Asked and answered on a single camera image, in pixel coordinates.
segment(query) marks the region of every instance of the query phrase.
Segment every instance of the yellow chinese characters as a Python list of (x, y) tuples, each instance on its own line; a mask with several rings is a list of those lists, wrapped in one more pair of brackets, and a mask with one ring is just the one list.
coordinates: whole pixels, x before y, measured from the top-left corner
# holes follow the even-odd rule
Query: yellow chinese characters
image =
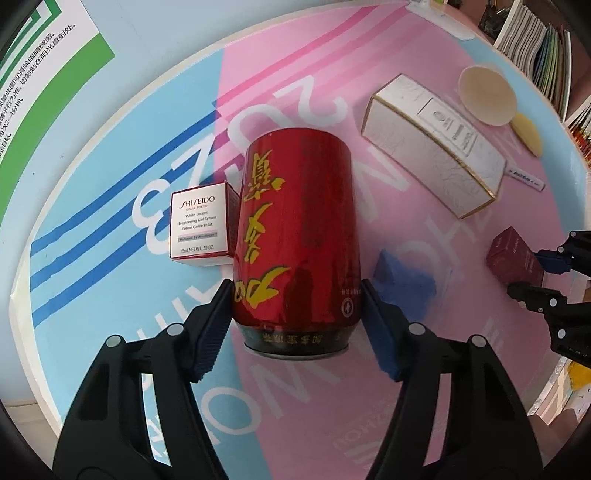
[(246, 254), (244, 255), (244, 261), (253, 264), (256, 258), (259, 256), (261, 247), (256, 244), (258, 238), (265, 233), (265, 226), (261, 223), (261, 215), (267, 210), (272, 203), (263, 203), (254, 215), (248, 218), (248, 229), (244, 236), (244, 242), (248, 245)]
[(244, 196), (244, 201), (255, 199), (260, 200), (263, 192), (270, 190), (269, 186), (273, 190), (281, 190), (281, 186), (285, 183), (285, 180), (276, 177), (271, 180), (271, 167), (269, 166), (269, 154), (272, 150), (269, 150), (262, 157), (255, 153), (252, 162), (252, 177), (248, 182), (248, 193)]
[(251, 278), (248, 280), (246, 287), (243, 281), (236, 282), (236, 290), (234, 292), (234, 301), (239, 302), (246, 299), (248, 304), (256, 309), (260, 303), (270, 300), (276, 296), (279, 291), (271, 287), (271, 283), (279, 275), (289, 270), (289, 267), (273, 267), (268, 270), (259, 280), (258, 278)]

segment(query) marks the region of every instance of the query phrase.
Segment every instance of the yellow sponge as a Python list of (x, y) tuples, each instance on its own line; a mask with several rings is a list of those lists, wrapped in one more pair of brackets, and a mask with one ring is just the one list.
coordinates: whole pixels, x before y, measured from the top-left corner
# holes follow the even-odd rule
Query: yellow sponge
[(544, 152), (542, 139), (540, 138), (538, 129), (529, 118), (523, 113), (517, 112), (511, 121), (511, 128), (529, 151), (538, 158), (542, 156)]

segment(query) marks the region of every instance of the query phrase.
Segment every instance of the blue stripe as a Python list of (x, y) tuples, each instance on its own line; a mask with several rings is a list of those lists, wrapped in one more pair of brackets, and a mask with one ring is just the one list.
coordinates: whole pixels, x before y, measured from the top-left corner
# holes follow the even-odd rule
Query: blue stripe
[(214, 123), (215, 120), (220, 118), (220, 114), (217, 110), (212, 111), (195, 124), (188, 127), (185, 131), (178, 134), (165, 146), (161, 147), (158, 151), (146, 158), (141, 164), (135, 167), (127, 175), (121, 178), (117, 183), (110, 187), (106, 192), (102, 193), (96, 200), (89, 205), (85, 206), (82, 210), (75, 213), (71, 218), (66, 220), (64, 223), (54, 228), (51, 232), (44, 236), (36, 239), (31, 244), (31, 256), (39, 253), (41, 250), (57, 242), (62, 235), (72, 230), (73, 228), (80, 225), (86, 219), (90, 218), (97, 210), (110, 202), (118, 193), (128, 187), (133, 181), (141, 177), (151, 167), (156, 165), (166, 155), (175, 150), (179, 145), (186, 142), (189, 138), (198, 134), (201, 130), (207, 128), (209, 125)]
[[(155, 234), (157, 235), (170, 224), (170, 207), (168, 207), (163, 214), (163, 217), (156, 224)], [(127, 240), (121, 247), (111, 253), (95, 268), (89, 271), (79, 280), (76, 280), (72, 285), (64, 291), (50, 299), (46, 304), (40, 306), (33, 312), (33, 328), (37, 327), (43, 320), (46, 320), (50, 315), (68, 305), (76, 297), (82, 295), (86, 290), (91, 288), (95, 283), (105, 278), (109, 273), (121, 265), (131, 255), (136, 253), (146, 243), (146, 232), (148, 228), (142, 228), (133, 237)]]
[[(225, 131), (218, 135), (216, 138), (225, 135)], [(217, 148), (221, 147), (224, 143), (222, 142), (213, 142), (213, 145), (209, 151), (209, 155), (211, 155)], [(199, 152), (196, 152), (193, 156), (188, 158), (186, 161), (179, 165), (175, 170), (169, 170), (160, 178), (166, 180), (168, 183), (172, 183), (175, 180), (179, 179), (183, 174), (187, 173), (191, 167), (194, 165), (194, 161), (197, 161), (197, 156)], [(145, 197), (144, 201), (142, 202), (142, 206), (148, 203), (151, 199), (156, 197), (158, 192), (153, 191), (149, 192)], [(88, 235), (84, 240), (79, 242), (73, 248), (68, 250), (63, 255), (57, 257), (53, 262), (49, 265), (46, 265), (41, 270), (35, 272), (30, 279), (30, 291), (35, 290), (39, 285), (46, 282), (51, 278), (52, 275), (60, 272), (72, 262), (75, 262), (78, 258), (80, 258), (84, 253), (88, 252), (91, 248), (93, 248), (98, 242), (100, 242), (104, 237), (109, 235), (113, 230), (115, 230), (119, 225), (121, 225), (124, 221), (131, 217), (132, 208), (134, 205), (134, 201), (132, 200), (127, 205), (125, 205), (121, 210), (115, 213), (111, 218), (109, 218), (105, 223), (103, 223), (100, 227), (94, 230), (90, 235)]]

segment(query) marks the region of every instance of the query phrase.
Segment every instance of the letter o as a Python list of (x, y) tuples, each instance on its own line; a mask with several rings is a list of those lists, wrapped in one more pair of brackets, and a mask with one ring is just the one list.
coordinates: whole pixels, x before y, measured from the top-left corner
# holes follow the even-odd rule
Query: letter o
[[(209, 410), (209, 403), (218, 395), (230, 395), (242, 400), (251, 413), (250, 424), (241, 429), (232, 429), (219, 423)], [(203, 398), (201, 399), (201, 411), (209, 423), (211, 423), (220, 432), (227, 433), (228, 435), (246, 435), (247, 433), (254, 432), (261, 424), (261, 408), (250, 395), (244, 393), (241, 390), (237, 390), (236, 388), (214, 387), (209, 389), (203, 394)]]

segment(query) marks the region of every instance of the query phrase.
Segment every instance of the white rectangular box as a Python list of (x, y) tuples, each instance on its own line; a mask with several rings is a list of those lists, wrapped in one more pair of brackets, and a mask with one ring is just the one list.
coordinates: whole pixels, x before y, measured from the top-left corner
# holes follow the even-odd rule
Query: white rectangular box
[(170, 258), (188, 265), (233, 263), (240, 198), (227, 182), (174, 192)]
[(372, 96), (361, 134), (458, 218), (497, 197), (506, 160), (459, 113), (403, 74)]

